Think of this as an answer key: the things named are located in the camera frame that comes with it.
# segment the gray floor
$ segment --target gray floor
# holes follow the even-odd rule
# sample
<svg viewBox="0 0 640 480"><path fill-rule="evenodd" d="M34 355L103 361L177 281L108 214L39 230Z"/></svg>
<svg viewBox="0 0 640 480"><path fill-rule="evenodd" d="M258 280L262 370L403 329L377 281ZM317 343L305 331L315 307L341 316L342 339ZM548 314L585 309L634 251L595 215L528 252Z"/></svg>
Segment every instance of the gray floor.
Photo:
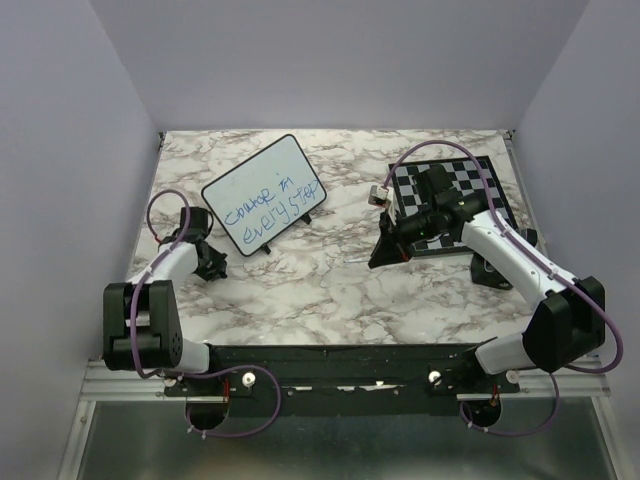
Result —
<svg viewBox="0 0 640 480"><path fill-rule="evenodd" d="M609 479L589 399L564 400L555 425L517 439L469 431L426 415L280 418L244 440L187 434L175 403L98 405L80 478L104 479ZM499 425L544 419L549 400L511 400ZM228 420L239 430L259 420Z"/></svg>

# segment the whiteboard frame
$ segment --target whiteboard frame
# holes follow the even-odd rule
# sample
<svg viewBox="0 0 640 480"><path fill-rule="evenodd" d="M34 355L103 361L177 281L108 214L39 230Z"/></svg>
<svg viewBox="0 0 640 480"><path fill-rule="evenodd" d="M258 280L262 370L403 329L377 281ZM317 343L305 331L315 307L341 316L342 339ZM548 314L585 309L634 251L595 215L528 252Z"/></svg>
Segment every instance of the whiteboard frame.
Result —
<svg viewBox="0 0 640 480"><path fill-rule="evenodd" d="M298 146L298 148L300 149L300 153L302 153L302 156L304 157L304 159L307 161L307 164L309 165L309 168L311 169L311 172L313 173L313 175L316 177L316 179L318 180L318 185L320 185L320 188L322 188L322 192L324 193L324 198L322 200L320 200L318 203L316 203L314 206L312 206L311 208L309 208L309 210L306 210L302 213L300 213L300 215L298 216L297 219L295 219L294 221L292 221L289 225L287 225L285 228L283 228L282 230L280 230L276 235L274 235L273 237L271 237L270 240L260 244L254 251L252 251L251 253L244 253L240 247L238 246L238 244L236 243L235 239L233 238L233 236L229 233L229 230L227 230L227 228L224 225L224 222L220 220L220 217L218 216L218 214L216 213L215 209L213 208L212 205L209 204L209 202L207 201L207 199L204 196L204 191L209 188L211 185L213 185L214 183L218 182L219 180L222 180L224 177L226 177L227 175L229 175L230 173L232 173L234 170L237 170L238 168L242 167L244 164L250 162L251 160L253 160L254 158L256 158L258 155L260 155L262 152L264 152L265 150L268 150L269 148L273 147L276 143L281 142L282 140L284 140L287 137L291 137L293 138L293 141L296 142L296 145ZM311 210L313 210L314 208L319 207L326 199L327 199L327 190L324 188L324 185L322 184L322 182L320 181L320 178L318 177L318 174L316 173L315 169L313 168L313 165L311 165L311 162L309 161L309 158L307 158L307 154L304 153L304 150L302 149L302 147L300 146L300 143L298 142L298 139L291 133L287 133L286 135L283 135L282 137L278 138L277 140L275 140L274 142L270 143L269 145L267 145L266 147L264 147L263 149L259 150L258 152L254 153L253 155L251 155L249 158L247 158L246 160L240 162L238 165L236 165L235 167L233 167L231 170L229 170L228 172L223 173L222 175L220 175L218 178L216 178L215 180L213 180L212 182L207 183L204 187L202 187L202 189L200 190L200 196L202 197L202 199L204 200L204 202L207 204L207 206L209 207L209 210L211 210L211 213L213 213L214 217L216 218L216 220L218 220L218 224L220 226L222 226L222 228L224 229L225 233L229 236L229 238L231 239L231 241L233 242L233 245L238 249L238 252L240 252L240 254L243 257L250 257L251 255L255 255L259 250L263 250L264 247L266 245L268 245L269 243L273 242L277 237L279 237L280 235L282 235L282 233L286 232L291 226L295 225L299 220L302 220L302 217L304 217L305 215L308 215L309 212L311 212Z"/></svg>

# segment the chessboard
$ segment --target chessboard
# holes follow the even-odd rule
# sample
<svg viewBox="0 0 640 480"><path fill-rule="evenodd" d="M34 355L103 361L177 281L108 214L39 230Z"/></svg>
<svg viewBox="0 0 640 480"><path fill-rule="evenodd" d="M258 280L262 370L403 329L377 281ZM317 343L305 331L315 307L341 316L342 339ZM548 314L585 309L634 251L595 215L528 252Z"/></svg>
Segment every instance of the chessboard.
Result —
<svg viewBox="0 0 640 480"><path fill-rule="evenodd" d="M491 197L493 198L493 204L507 222L515 229L516 219L513 216L513 211L509 206L507 197L502 190L496 171L491 164L489 157L478 157L478 161L482 166L482 173L487 178L489 187L491 188ZM399 207L399 216L406 217L413 215L416 212L429 209L427 203L423 203L420 200L418 191L413 181L413 175L419 172L423 172L429 168L430 165L439 163L444 166L445 170L449 174L449 178L453 182L453 185L462 193L462 195L468 195L473 192L482 192L482 181L480 180L480 174L473 162L468 158L456 158L450 160L427 160L421 162L403 163L396 170L393 176L393 186L396 191L396 201ZM449 234L442 235L431 241L418 242L413 245L413 255L416 257L427 255L446 255L450 253L470 252L471 249L466 247L462 242L454 242Z"/></svg>

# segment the table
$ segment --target table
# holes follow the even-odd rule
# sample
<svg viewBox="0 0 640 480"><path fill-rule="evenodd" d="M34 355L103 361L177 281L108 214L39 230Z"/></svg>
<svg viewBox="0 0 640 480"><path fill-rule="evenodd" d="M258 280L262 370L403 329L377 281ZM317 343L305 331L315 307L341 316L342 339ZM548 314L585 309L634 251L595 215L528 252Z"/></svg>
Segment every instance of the table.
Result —
<svg viewBox="0 0 640 480"><path fill-rule="evenodd" d="M245 258L219 225L208 239L227 253L229 277L205 283L191 276L177 291L186 338L214 345L318 345L480 342L521 331L530 311L516 291L471 283L470 254L414 259L371 271L379 210L367 204L405 150L430 139L460 143L488 155L518 225L530 227L527 207L500 132L458 130L255 130L169 132L153 183L184 192L205 206L201 188L286 133L298 139L328 197L279 236L272 253ZM410 160L459 158L427 147ZM161 232L176 228L180 200L165 196L151 214ZM142 228L132 271L157 252Z"/></svg>

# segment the white marble surface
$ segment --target white marble surface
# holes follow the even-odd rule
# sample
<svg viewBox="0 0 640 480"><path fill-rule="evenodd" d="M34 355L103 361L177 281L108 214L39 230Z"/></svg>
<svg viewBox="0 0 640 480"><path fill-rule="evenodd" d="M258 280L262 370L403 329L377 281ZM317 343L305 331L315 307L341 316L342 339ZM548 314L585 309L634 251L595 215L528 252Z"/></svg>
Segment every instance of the white marble surface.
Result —
<svg viewBox="0 0 640 480"><path fill-rule="evenodd" d="M212 344L362 344L479 342L522 330L530 312L516 291L473 285L470 254L416 258L369 270L379 210L367 204L387 164L427 139L459 142L488 155L519 226L529 226L502 137L494 131L267 130L172 132L153 192L175 188L204 206L201 188L286 133L293 133L328 192L312 212L262 252L245 258L219 225L209 243L227 253L229 277L213 283L192 275L177 292L185 337ZM428 147L409 160L460 157ZM176 228L181 204L165 196L151 215L161 234ZM134 269L156 253L143 226Z"/></svg>

